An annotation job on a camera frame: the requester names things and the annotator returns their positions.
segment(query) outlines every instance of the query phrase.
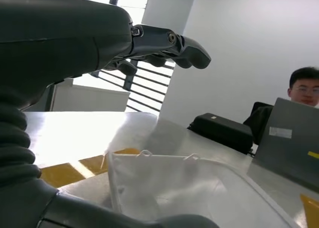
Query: eyeglasses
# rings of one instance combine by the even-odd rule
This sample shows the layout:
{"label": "eyeglasses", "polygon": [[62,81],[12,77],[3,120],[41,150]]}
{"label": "eyeglasses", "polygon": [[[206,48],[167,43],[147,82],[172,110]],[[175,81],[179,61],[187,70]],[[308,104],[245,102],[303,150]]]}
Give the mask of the eyeglasses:
{"label": "eyeglasses", "polygon": [[305,95],[305,94],[308,94],[308,92],[311,92],[314,96],[319,96],[319,88],[309,89],[306,87],[299,87],[299,88],[296,88],[296,90],[302,95]]}

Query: black case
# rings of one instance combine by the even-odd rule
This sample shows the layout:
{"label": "black case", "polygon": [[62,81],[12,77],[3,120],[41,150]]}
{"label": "black case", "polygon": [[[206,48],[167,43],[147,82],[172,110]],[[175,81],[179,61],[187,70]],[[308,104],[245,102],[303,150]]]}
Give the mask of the black case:
{"label": "black case", "polygon": [[249,126],[215,114],[197,116],[188,129],[243,154],[248,154],[252,146]]}

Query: stainless steel table surface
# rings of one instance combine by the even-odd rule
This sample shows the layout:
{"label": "stainless steel table surface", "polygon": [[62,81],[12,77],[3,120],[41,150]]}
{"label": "stainless steel table surface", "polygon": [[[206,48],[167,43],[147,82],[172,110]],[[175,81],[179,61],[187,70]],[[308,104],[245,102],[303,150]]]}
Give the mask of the stainless steel table surface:
{"label": "stainless steel table surface", "polygon": [[[302,228],[306,228],[301,193],[319,194],[252,163],[252,158],[147,113],[48,112],[26,113],[26,132],[36,164],[47,167],[125,148],[153,154],[188,156],[227,163],[247,174]],[[60,188],[72,195],[111,208],[107,173]]]}

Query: laptop lid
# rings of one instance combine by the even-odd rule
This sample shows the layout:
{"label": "laptop lid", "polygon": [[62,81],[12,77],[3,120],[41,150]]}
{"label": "laptop lid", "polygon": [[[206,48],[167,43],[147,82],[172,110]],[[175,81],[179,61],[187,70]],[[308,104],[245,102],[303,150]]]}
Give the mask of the laptop lid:
{"label": "laptop lid", "polygon": [[254,160],[319,190],[319,109],[278,98]]}

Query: white plastic bag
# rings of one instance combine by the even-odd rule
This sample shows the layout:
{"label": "white plastic bag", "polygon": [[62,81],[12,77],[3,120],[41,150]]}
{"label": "white plastic bag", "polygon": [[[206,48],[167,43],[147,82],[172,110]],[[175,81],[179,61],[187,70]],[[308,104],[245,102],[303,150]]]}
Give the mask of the white plastic bag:
{"label": "white plastic bag", "polygon": [[143,220],[197,214],[220,228],[298,228],[260,187],[230,166],[189,157],[109,154],[113,209]]}

